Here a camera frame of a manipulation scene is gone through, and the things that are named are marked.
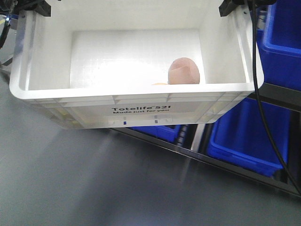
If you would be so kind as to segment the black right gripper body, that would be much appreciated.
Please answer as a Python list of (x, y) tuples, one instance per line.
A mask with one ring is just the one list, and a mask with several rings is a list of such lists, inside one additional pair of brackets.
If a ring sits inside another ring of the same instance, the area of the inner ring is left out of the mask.
[[(277, 0), (254, 0), (256, 7), (273, 5)], [(248, 4), (251, 7), (253, 0), (224, 0), (219, 6), (220, 17), (228, 16), (238, 6)]]

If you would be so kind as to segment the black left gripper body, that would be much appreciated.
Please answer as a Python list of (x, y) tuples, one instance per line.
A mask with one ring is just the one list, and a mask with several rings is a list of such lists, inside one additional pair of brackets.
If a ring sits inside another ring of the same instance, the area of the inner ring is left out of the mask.
[(51, 6), (45, 0), (1, 0), (0, 13), (8, 15), (19, 15), (22, 10), (34, 11), (42, 16), (51, 16)]

